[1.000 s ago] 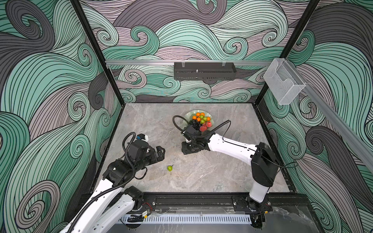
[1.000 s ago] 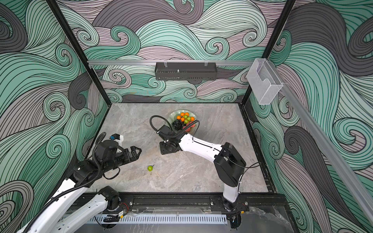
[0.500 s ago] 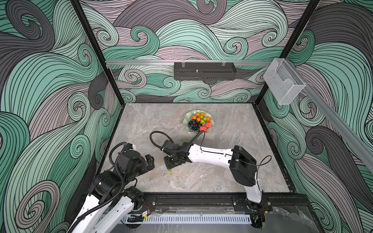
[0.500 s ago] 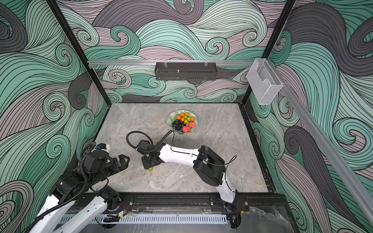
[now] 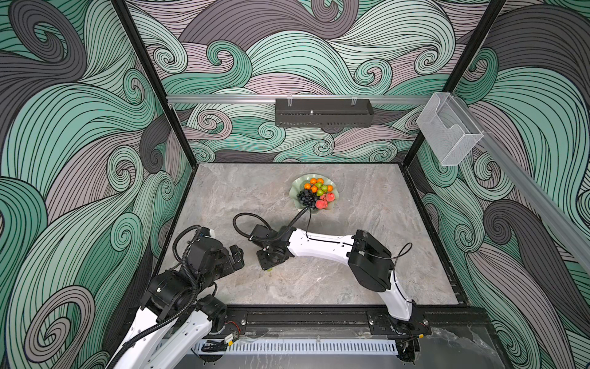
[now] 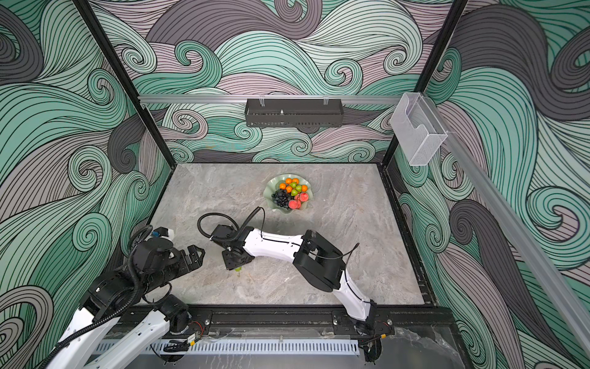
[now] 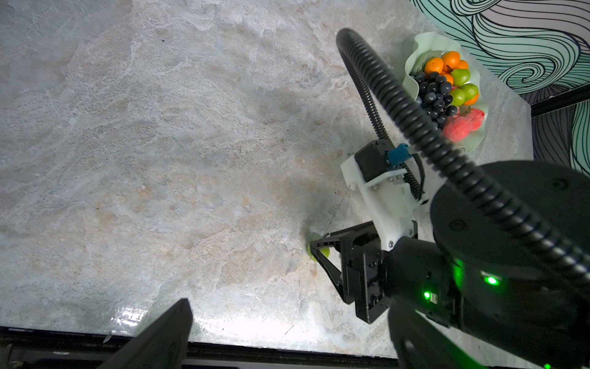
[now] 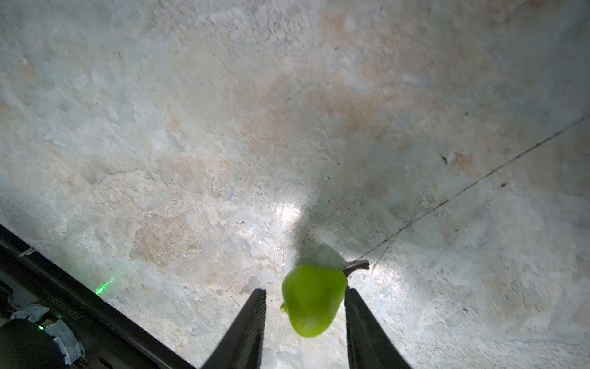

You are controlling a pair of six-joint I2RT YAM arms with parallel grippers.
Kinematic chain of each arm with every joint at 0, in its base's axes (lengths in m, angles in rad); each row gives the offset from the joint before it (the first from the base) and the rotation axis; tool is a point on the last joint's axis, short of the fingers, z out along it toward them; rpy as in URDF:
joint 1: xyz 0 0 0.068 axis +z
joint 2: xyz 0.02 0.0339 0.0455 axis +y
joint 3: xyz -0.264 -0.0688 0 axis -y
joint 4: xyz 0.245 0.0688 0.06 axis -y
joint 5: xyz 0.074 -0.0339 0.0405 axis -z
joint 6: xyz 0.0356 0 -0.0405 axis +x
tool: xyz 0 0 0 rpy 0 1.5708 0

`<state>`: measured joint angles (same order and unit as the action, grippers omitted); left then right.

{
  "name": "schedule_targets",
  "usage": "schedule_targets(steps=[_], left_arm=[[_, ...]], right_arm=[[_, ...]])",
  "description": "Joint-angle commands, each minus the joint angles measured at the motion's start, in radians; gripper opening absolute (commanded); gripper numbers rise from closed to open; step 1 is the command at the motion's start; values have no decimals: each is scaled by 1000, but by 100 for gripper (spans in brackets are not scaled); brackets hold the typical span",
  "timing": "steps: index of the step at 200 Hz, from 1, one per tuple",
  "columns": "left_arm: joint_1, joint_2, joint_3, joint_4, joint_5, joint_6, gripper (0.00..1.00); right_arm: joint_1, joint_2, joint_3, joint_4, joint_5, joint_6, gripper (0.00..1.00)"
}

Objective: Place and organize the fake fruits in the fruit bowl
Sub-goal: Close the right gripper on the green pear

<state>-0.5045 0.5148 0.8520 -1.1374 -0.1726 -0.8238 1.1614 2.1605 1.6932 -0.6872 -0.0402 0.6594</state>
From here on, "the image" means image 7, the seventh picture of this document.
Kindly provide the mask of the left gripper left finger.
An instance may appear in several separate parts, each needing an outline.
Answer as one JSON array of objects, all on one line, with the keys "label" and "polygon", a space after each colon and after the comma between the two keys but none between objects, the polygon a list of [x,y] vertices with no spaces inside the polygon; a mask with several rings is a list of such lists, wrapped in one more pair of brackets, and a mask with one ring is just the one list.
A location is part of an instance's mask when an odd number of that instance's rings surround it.
[{"label": "left gripper left finger", "polygon": [[182,298],[100,367],[180,368],[192,324],[190,302]]}]

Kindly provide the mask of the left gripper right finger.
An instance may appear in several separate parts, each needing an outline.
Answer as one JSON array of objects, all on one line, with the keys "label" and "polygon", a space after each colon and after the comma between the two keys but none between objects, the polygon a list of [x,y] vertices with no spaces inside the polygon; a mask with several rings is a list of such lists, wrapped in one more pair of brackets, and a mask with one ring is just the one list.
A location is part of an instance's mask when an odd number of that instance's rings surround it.
[{"label": "left gripper right finger", "polygon": [[482,367],[403,301],[391,303],[388,325],[402,368]]}]

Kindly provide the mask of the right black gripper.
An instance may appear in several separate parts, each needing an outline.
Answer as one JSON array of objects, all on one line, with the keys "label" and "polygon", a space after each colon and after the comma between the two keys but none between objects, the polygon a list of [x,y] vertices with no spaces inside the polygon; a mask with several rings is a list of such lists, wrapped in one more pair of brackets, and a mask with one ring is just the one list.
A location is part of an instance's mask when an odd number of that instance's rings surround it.
[{"label": "right black gripper", "polygon": [[[321,255],[322,248],[339,252],[338,268]],[[438,324],[459,323],[459,292],[451,258],[436,244],[401,238],[390,252],[380,249],[373,222],[318,236],[310,242],[317,263],[345,304],[372,324],[395,298]]]}]

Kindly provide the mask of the green fake pear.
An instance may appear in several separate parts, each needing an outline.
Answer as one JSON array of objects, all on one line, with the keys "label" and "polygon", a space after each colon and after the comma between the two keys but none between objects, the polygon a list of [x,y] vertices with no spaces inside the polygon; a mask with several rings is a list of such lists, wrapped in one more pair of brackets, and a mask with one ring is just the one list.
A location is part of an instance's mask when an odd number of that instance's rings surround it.
[{"label": "green fake pear", "polygon": [[466,93],[462,89],[453,89],[449,96],[452,98],[451,105],[459,107],[466,102]]},{"label": "green fake pear", "polygon": [[477,85],[467,83],[460,88],[465,94],[465,103],[471,101],[479,96],[479,88]]},{"label": "green fake pear", "polygon": [[453,69],[451,75],[453,77],[453,85],[458,88],[465,85],[471,78],[469,69]]},{"label": "green fake pear", "polygon": [[[317,262],[317,259],[316,259],[316,258],[313,256],[313,254],[312,254],[312,252],[311,252],[311,243],[312,243],[313,241],[316,241],[316,240],[321,240],[321,239],[323,239],[323,238],[324,238],[324,236],[323,236],[323,235],[320,235],[320,234],[318,234],[318,233],[316,233],[316,232],[311,232],[311,233],[310,233],[310,234],[307,236],[307,241],[308,241],[308,243],[307,243],[307,245],[306,245],[306,252],[307,252],[308,256],[309,256],[309,257],[310,257],[310,258],[311,258],[311,259],[312,259],[314,262]],[[321,253],[321,255],[323,255],[325,258],[329,258],[329,257],[330,257],[330,249],[329,249],[329,248],[322,248],[322,249],[320,250],[320,253]]]}]

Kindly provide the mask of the pink fake peach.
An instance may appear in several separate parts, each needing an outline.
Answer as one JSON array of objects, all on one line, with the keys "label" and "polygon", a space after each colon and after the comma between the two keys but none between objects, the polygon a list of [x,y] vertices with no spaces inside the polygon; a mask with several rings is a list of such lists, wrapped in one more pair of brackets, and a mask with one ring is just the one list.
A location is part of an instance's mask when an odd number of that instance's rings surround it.
[{"label": "pink fake peach", "polygon": [[470,128],[470,132],[478,131],[482,123],[484,122],[486,114],[484,111],[480,109],[469,109],[465,114],[465,118],[467,119]]},{"label": "pink fake peach", "polygon": [[472,131],[472,122],[464,116],[450,117],[442,129],[442,134],[451,142],[464,140]]}]

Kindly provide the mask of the dark fake grape bunch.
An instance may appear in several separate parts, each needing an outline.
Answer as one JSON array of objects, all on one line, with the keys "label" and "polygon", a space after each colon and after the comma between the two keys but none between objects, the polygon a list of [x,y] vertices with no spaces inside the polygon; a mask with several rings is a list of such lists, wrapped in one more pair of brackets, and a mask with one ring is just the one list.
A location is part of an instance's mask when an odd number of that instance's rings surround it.
[{"label": "dark fake grape bunch", "polygon": [[443,129],[451,117],[459,114],[459,108],[453,105],[452,84],[439,72],[418,72],[410,76],[419,87],[416,102],[438,129]]}]

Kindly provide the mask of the orange fake kumquat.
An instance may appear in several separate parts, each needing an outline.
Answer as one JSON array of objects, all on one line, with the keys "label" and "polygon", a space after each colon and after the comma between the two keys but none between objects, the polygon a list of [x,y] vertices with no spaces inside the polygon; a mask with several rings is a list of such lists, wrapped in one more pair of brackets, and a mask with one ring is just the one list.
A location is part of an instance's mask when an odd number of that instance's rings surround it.
[{"label": "orange fake kumquat", "polygon": [[454,69],[459,69],[461,66],[461,57],[458,52],[446,52],[442,55],[443,61],[443,71],[444,72],[451,72]]},{"label": "orange fake kumquat", "polygon": [[445,62],[442,58],[431,58],[426,62],[424,66],[424,72],[426,75],[431,75],[433,73],[441,74],[444,70],[444,67]]},{"label": "orange fake kumquat", "polygon": [[443,73],[442,77],[444,77],[451,85],[454,85],[454,78],[452,75],[448,73]]},{"label": "orange fake kumquat", "polygon": [[470,68],[469,63],[464,61],[464,60],[460,60],[457,64],[455,69],[459,69],[459,70],[468,70]]},{"label": "orange fake kumquat", "polygon": [[464,106],[474,105],[475,103],[477,103],[478,99],[479,99],[479,94],[477,94],[474,98],[471,98],[470,100],[465,101],[465,103],[463,105]]}]

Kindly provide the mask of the light green wavy fruit bowl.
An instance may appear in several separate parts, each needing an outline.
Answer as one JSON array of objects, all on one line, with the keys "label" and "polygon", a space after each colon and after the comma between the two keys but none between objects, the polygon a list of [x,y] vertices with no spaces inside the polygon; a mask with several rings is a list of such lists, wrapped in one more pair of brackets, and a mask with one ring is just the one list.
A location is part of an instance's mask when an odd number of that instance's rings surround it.
[{"label": "light green wavy fruit bowl", "polygon": [[[403,88],[414,99],[416,99],[418,96],[419,85],[410,76],[410,74],[413,73],[414,69],[420,65],[420,61],[423,60],[424,55],[436,51],[440,51],[441,55],[443,55],[445,52],[458,52],[461,59],[464,59],[467,56],[466,50],[464,50],[459,43],[453,41],[451,38],[447,38],[436,32],[425,32],[416,35],[413,39],[413,51],[407,57],[405,62],[403,80]],[[484,113],[484,117],[478,129],[470,132],[463,140],[455,143],[456,147],[463,149],[466,153],[473,152],[484,139],[486,133],[486,118],[489,110],[487,101],[484,97],[482,97],[479,71],[472,66],[470,66],[469,71],[470,80],[468,83],[473,83],[478,87],[479,98],[470,106],[461,106],[459,108],[459,112],[463,114],[468,113],[470,109],[479,109]]]}]

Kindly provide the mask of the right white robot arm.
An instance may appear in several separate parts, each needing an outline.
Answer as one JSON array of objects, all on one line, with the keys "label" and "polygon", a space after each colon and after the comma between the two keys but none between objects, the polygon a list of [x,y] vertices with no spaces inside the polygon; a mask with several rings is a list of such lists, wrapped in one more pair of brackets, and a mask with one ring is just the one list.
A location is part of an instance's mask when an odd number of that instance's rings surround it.
[{"label": "right white robot arm", "polygon": [[308,252],[366,323],[388,314],[402,368],[475,368],[440,327],[454,327],[546,368],[589,364],[589,305],[449,185],[431,201],[433,241],[417,235],[402,169],[354,160],[346,183],[371,220],[324,235]]}]

